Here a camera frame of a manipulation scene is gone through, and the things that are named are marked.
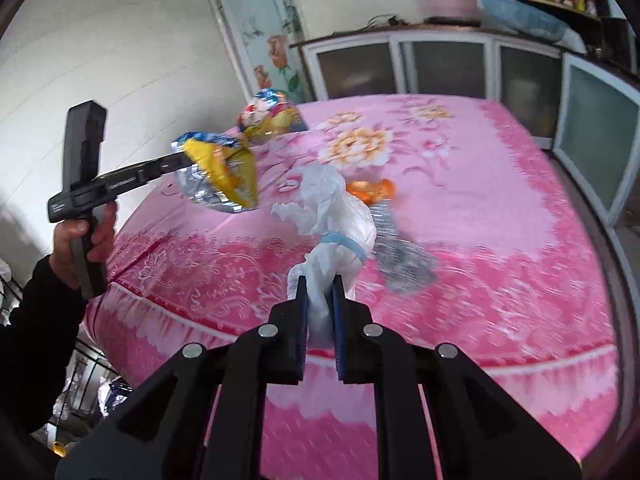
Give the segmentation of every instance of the chip bag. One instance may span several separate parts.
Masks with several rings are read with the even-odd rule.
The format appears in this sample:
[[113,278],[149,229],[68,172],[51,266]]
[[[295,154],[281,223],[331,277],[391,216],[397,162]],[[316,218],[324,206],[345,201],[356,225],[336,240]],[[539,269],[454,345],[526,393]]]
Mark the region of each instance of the chip bag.
[[260,90],[238,117],[238,130],[251,146],[271,137],[309,129],[295,104],[284,92]]
[[194,162],[177,171],[182,192],[193,202],[229,212],[257,207],[255,157],[242,139],[191,132],[178,137],[172,151],[185,152]]

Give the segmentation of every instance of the screw head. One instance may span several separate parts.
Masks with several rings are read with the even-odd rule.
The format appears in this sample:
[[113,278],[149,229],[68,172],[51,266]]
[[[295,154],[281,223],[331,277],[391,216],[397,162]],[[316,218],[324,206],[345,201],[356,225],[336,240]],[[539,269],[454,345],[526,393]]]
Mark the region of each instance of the screw head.
[[194,357],[200,357],[202,354],[202,345],[198,343],[189,343],[182,349],[182,355],[187,359],[193,359]]
[[453,346],[451,343],[444,343],[438,346],[438,354],[445,359],[453,359],[456,355],[458,355],[458,349]]
[[260,337],[274,337],[278,334],[278,327],[271,323],[264,324],[258,329],[258,334]]
[[362,331],[364,332],[364,335],[367,335],[369,337],[378,337],[382,334],[382,327],[377,323],[369,323],[368,325],[364,326]]

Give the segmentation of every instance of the floral pattern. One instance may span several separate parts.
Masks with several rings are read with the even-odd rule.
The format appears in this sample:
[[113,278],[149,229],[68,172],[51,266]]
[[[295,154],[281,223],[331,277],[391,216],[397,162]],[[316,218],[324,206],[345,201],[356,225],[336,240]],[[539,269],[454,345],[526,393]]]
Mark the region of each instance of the floral pattern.
[[318,158],[337,168],[382,166],[389,161],[392,140],[391,132],[356,128],[338,134]]
[[362,117],[358,112],[340,112],[328,117],[325,121],[316,126],[316,130],[332,130],[341,124],[355,123]]
[[418,106],[410,109],[416,119],[433,121],[434,119],[449,119],[451,114],[444,106]]
[[441,137],[436,140],[425,140],[422,143],[422,156],[425,158],[439,158],[440,160],[444,160],[449,156],[449,139],[446,137]]

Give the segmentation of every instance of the pink bedspread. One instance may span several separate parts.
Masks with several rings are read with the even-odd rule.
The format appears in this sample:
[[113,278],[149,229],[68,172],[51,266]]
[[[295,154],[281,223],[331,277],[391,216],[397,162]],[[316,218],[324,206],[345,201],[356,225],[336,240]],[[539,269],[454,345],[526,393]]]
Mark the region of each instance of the pink bedspread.
[[[453,342],[577,458],[616,407],[616,348],[598,259],[548,161],[499,104],[366,96],[302,106],[310,132],[257,148],[261,207],[194,205],[172,178],[123,227],[110,287],[88,331],[139,384],[187,342],[226,344],[286,298],[315,245],[270,213],[296,199],[300,167],[398,186],[400,229],[438,260],[438,282],[391,294],[374,260],[356,287],[377,322],[410,342]],[[312,352],[300,386],[269,386],[262,472],[279,479],[377,477],[372,388],[338,383]]]

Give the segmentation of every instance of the frosted glass panel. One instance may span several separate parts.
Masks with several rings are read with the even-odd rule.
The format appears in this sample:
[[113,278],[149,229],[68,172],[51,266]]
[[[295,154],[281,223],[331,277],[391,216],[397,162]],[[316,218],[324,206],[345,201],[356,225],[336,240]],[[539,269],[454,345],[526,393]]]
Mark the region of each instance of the frosted glass panel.
[[503,46],[501,102],[531,135],[552,138],[556,134],[562,60]]
[[462,95],[484,98],[484,44],[457,41],[416,41],[413,60],[404,65],[407,81],[417,83],[418,94]]
[[396,80],[386,43],[342,48],[318,54],[329,99],[395,94]]
[[575,66],[560,148],[609,210],[628,163],[638,105]]

